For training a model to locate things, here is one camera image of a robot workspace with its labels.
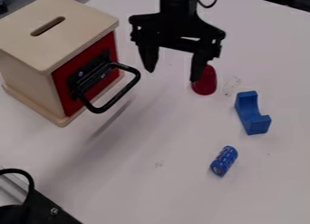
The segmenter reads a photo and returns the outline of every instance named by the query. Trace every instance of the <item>wooden edge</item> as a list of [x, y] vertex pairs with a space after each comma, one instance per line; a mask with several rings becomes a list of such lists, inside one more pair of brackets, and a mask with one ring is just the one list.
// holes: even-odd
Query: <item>wooden edge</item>
[[[102, 97], [106, 92], [108, 92], [116, 83], [118, 83], [122, 78], [124, 77], [124, 71], [120, 71], [120, 76], [118, 79], [116, 79], [113, 83], [111, 83], [108, 87], [106, 87], [104, 90], [102, 90], [97, 96], [95, 96], [92, 99], [92, 102], [97, 101], [100, 97]], [[2, 87], [4, 88], [5, 92], [11, 96], [13, 96], [16, 100], [19, 102], [22, 102], [23, 104], [27, 105], [29, 108], [34, 110], [35, 112], [40, 113], [44, 118], [48, 119], [49, 121], [53, 122], [59, 127], [65, 127], [70, 122], [72, 122], [75, 118], [77, 118], [82, 112], [86, 110], [86, 107], [82, 107], [78, 112], [76, 112], [71, 117], [63, 117], [59, 118], [55, 115], [53, 115], [51, 112], [48, 112], [45, 108], [40, 107], [30, 99], [23, 96], [21, 93], [17, 92], [16, 90], [10, 88], [7, 85], [2, 84]]]

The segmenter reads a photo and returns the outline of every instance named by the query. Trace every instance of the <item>black handle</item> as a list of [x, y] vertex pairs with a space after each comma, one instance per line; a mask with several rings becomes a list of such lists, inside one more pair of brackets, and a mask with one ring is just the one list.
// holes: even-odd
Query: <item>black handle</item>
[[29, 181], [29, 186], [28, 186], [28, 194], [26, 199], [24, 200], [23, 205], [21, 206], [6, 206], [3, 207], [3, 209], [5, 210], [5, 208], [9, 209], [10, 207], [19, 207], [20, 209], [18, 209], [18, 211], [15, 213], [10, 214], [9, 212], [1, 212], [1, 223], [3, 223], [3, 219], [5, 220], [5, 224], [6, 223], [28, 223], [29, 220], [29, 214], [31, 212], [31, 200], [32, 197], [34, 196], [34, 179], [33, 177], [26, 171], [24, 170], [18, 170], [18, 169], [5, 169], [5, 170], [0, 170], [0, 176], [6, 175], [6, 174], [20, 174], [23, 175], [24, 177], [26, 177]]
[[131, 68], [121, 63], [115, 63], [115, 62], [107, 63], [103, 66], [102, 71], [109, 71], [112, 68], [119, 68], [122, 69], [123, 71], [133, 73], [135, 74], [135, 77], [102, 107], [100, 108], [94, 107], [91, 104], [91, 102], [85, 97], [79, 86], [75, 86], [75, 88], [73, 89], [74, 95], [76, 95], [81, 100], [81, 102], [86, 106], [86, 108], [91, 112], [103, 113], [109, 110], [116, 102], [120, 100], [121, 97], [123, 97], [130, 89], [132, 89], [132, 87], [136, 85], [136, 83], [141, 78], [141, 74], [137, 69]]

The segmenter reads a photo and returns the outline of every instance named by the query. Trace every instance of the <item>black cable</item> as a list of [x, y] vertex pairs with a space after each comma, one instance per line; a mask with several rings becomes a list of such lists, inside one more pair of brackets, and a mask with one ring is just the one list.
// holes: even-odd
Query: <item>black cable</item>
[[0, 170], [0, 176], [3, 176], [5, 174], [12, 174], [12, 173], [21, 174], [25, 176], [29, 181], [28, 194], [27, 194], [26, 199], [24, 200], [24, 204], [22, 205], [22, 212], [20, 213], [19, 217], [14, 217], [14, 223], [26, 224], [26, 223], [29, 223], [28, 222], [29, 214], [31, 212], [30, 198], [32, 198], [34, 194], [34, 179], [28, 172], [24, 170], [18, 170], [18, 169]]
[[217, 1], [218, 1], [218, 0], [214, 0], [213, 3], [211, 3], [210, 5], [205, 5], [205, 4], [203, 4], [200, 0], [198, 0], [199, 4], [200, 4], [202, 7], [206, 8], [206, 9], [209, 9], [209, 8], [213, 7], [213, 6], [217, 3]]
[[3, 176], [5, 174], [21, 174], [23, 176], [25, 176], [28, 181], [29, 181], [29, 186], [28, 186], [28, 195], [24, 201], [24, 203], [27, 203], [29, 201], [29, 199], [31, 198], [31, 196], [34, 194], [34, 179], [32, 178], [32, 176], [24, 171], [24, 170], [18, 170], [18, 169], [5, 169], [5, 170], [0, 170], [0, 176]]

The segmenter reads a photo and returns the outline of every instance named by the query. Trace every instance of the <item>handle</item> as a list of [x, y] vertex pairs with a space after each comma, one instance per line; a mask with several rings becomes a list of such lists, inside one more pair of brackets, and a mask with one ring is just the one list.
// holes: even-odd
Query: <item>handle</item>
[[132, 87], [136, 85], [136, 83], [141, 78], [141, 74], [137, 69], [131, 68], [121, 63], [115, 63], [115, 62], [107, 63], [103, 66], [101, 71], [109, 71], [112, 68], [119, 68], [119, 69], [122, 69], [123, 71], [133, 73], [135, 77], [125, 87], [123, 87], [113, 98], [111, 98], [107, 103], [105, 103], [102, 107], [99, 107], [99, 108], [94, 107], [91, 104], [91, 102], [85, 97], [84, 93], [82, 92], [79, 86], [75, 86], [75, 88], [73, 89], [74, 95], [76, 95], [81, 100], [81, 102], [85, 105], [85, 107], [91, 112], [103, 113], [109, 110], [116, 102], [120, 100], [120, 98], [122, 98], [130, 89], [132, 89]]
[[28, 186], [27, 197], [24, 200], [23, 205], [21, 206], [20, 216], [18, 216], [18, 217], [13, 216], [12, 220], [8, 220], [8, 223], [28, 223], [29, 213], [31, 211], [30, 200], [34, 195], [34, 179], [28, 172], [26, 172], [24, 170], [18, 170], [18, 169], [0, 170], [0, 176], [6, 175], [6, 174], [12, 174], [12, 173], [20, 174], [20, 175], [23, 175], [24, 177], [26, 177], [29, 181], [29, 186]]

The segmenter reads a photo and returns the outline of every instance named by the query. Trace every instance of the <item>wooden box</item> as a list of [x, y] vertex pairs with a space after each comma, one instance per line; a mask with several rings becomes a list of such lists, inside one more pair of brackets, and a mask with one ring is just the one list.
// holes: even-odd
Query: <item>wooden box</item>
[[[86, 106], [101, 113], [140, 79], [117, 63], [118, 19], [73, 0], [37, 0], [0, 20], [0, 70], [7, 93], [65, 126]], [[134, 79], [101, 108], [96, 98], [123, 76]]]

